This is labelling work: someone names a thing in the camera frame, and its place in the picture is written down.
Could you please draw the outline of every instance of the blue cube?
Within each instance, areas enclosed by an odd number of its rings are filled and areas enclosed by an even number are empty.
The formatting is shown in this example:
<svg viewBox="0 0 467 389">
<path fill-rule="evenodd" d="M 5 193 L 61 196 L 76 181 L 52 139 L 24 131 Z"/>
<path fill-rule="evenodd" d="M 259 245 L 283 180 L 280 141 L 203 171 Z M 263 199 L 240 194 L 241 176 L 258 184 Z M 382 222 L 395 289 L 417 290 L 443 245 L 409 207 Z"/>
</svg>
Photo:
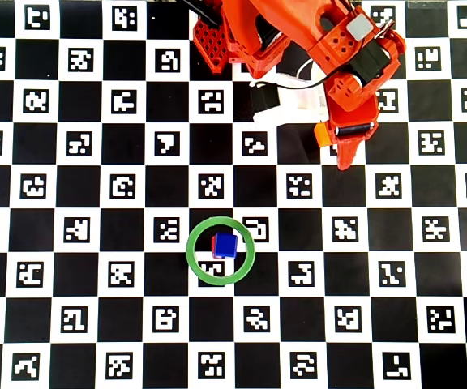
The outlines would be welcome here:
<svg viewBox="0 0 467 389">
<path fill-rule="evenodd" d="M 217 233 L 212 239 L 212 255 L 215 259 L 235 258 L 237 236 L 232 233 Z"/>
</svg>

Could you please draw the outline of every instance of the green circle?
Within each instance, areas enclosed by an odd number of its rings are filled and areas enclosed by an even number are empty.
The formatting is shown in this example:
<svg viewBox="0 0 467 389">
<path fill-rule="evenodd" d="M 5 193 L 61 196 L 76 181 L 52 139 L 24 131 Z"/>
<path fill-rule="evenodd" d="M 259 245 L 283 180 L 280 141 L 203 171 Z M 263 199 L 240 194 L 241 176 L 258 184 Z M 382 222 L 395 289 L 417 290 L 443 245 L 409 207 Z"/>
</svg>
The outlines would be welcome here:
<svg viewBox="0 0 467 389">
<path fill-rule="evenodd" d="M 236 229 L 244 238 L 246 243 L 246 259 L 242 266 L 234 274 L 225 277 L 212 276 L 207 272 L 203 271 L 195 259 L 195 243 L 198 240 L 199 235 L 203 233 L 205 229 L 209 229 L 214 225 L 226 225 Z M 253 263 L 255 262 L 255 241 L 250 234 L 250 231 L 238 221 L 232 219 L 228 216 L 214 216 L 206 220 L 203 220 L 201 223 L 195 226 L 191 231 L 191 234 L 188 237 L 186 242 L 186 261 L 188 266 L 191 267 L 194 274 L 198 276 L 200 280 L 206 282 L 210 285 L 224 286 L 228 284 L 234 284 L 237 281 L 242 280 L 246 274 L 251 270 Z"/>
</svg>

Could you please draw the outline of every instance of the checkerboard mat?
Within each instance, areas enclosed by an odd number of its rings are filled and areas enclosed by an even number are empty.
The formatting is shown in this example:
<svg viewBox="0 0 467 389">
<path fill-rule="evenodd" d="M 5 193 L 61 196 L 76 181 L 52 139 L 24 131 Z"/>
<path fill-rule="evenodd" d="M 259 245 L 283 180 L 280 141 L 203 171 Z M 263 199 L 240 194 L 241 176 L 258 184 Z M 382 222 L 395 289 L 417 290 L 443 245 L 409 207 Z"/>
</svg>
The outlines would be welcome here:
<svg viewBox="0 0 467 389">
<path fill-rule="evenodd" d="M 1 388 L 466 387 L 467 1 L 362 6 L 408 49 L 340 172 L 183 5 L 0 2 Z M 211 287 L 184 252 L 219 215 L 258 254 Z"/>
</svg>

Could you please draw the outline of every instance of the table surface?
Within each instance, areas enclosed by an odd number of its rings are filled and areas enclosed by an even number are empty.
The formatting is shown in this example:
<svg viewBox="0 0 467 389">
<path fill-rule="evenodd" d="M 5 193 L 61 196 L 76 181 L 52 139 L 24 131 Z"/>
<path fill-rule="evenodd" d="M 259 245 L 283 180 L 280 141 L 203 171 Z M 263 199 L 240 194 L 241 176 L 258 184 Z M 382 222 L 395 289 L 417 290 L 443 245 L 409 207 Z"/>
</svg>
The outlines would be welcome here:
<svg viewBox="0 0 467 389">
<path fill-rule="evenodd" d="M 179 3 L 0 2 L 1 388 L 467 386 L 467 1 L 362 7 L 407 53 L 341 172 Z M 210 216 L 255 238 L 235 285 L 186 264 Z"/>
</svg>

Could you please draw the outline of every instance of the small cube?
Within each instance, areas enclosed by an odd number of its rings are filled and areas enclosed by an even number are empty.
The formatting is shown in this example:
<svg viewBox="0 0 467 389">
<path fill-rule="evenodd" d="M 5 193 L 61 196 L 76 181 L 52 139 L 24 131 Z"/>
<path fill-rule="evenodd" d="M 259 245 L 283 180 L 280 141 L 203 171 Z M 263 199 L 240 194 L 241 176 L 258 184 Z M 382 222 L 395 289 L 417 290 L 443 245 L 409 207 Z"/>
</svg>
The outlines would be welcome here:
<svg viewBox="0 0 467 389">
<path fill-rule="evenodd" d="M 212 238 L 212 255 L 215 259 L 235 258 L 237 236 L 232 233 L 217 233 Z"/>
</svg>

